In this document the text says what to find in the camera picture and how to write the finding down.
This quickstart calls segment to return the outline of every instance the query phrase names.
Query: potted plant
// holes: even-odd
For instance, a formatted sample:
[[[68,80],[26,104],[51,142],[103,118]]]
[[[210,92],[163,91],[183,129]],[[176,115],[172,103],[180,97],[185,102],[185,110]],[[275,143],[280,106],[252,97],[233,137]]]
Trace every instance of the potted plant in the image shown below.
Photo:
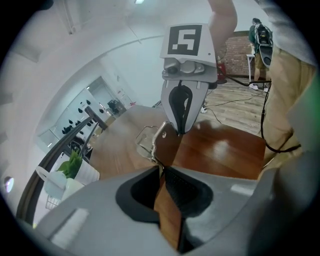
[[[83,185],[99,180],[100,173],[83,161],[78,153],[72,150],[69,161],[63,162],[58,171],[63,172],[66,178],[74,179]]]

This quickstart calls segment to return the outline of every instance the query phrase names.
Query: green plant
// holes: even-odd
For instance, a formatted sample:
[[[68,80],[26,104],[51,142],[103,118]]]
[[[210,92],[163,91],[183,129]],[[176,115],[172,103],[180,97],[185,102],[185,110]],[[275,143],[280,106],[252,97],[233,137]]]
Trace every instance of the green plant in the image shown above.
[[[81,164],[81,156],[78,155],[78,152],[72,150],[69,161],[63,162],[58,168],[58,171],[62,171],[67,178],[74,179],[80,169]]]

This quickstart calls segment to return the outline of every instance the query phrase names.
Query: white pot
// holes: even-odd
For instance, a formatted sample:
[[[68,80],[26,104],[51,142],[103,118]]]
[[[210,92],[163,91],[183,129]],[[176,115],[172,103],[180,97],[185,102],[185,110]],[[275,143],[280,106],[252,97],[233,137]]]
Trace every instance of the white pot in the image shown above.
[[[74,179],[83,185],[88,185],[91,182],[98,181],[99,178],[100,173],[86,161],[82,160],[80,169]]]

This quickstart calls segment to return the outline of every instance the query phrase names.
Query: white table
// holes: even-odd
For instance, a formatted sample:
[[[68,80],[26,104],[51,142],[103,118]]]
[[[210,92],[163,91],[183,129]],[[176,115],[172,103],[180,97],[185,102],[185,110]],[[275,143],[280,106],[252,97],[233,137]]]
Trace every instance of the white table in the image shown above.
[[[251,66],[250,63],[252,61],[252,59],[255,58],[254,54],[247,54],[246,55],[246,59],[248,60],[248,69],[249,69],[249,82],[251,82]]]

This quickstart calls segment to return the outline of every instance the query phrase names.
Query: brick wall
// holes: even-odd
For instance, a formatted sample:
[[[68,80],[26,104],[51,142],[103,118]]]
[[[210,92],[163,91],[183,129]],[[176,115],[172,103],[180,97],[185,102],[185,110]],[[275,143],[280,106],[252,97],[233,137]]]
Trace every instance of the brick wall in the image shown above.
[[[226,54],[222,59],[228,75],[248,76],[247,54],[251,53],[248,39],[249,31],[237,31],[226,42]],[[251,75],[255,72],[255,60],[251,61]]]

